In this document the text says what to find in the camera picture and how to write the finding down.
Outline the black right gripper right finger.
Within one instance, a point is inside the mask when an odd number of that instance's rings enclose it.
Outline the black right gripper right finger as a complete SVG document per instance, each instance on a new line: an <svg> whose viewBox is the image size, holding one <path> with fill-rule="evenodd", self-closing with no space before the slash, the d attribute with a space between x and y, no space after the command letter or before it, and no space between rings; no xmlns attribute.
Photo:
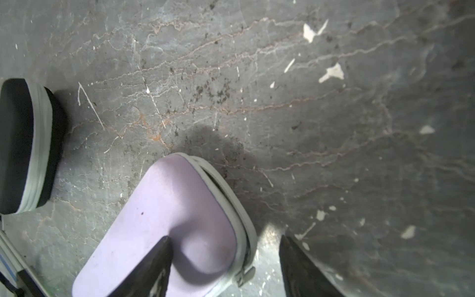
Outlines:
<svg viewBox="0 0 475 297"><path fill-rule="evenodd" d="M343 297L291 237L281 237L279 257L287 297Z"/></svg>

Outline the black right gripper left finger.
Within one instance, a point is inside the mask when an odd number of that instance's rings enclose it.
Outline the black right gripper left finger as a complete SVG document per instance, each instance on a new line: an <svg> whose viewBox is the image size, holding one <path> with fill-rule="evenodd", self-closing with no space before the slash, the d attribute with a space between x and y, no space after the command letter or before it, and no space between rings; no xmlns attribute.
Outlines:
<svg viewBox="0 0 475 297"><path fill-rule="evenodd" d="M164 236L109 297L165 297L172 260L172 241Z"/></svg>

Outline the black zippered umbrella sleeve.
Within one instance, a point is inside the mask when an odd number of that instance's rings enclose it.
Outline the black zippered umbrella sleeve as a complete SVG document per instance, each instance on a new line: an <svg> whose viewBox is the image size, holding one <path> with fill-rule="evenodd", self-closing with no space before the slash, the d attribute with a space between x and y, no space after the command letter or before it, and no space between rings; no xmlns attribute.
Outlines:
<svg viewBox="0 0 475 297"><path fill-rule="evenodd" d="M1 84L1 214L48 201L67 127L64 108L46 87L24 78Z"/></svg>

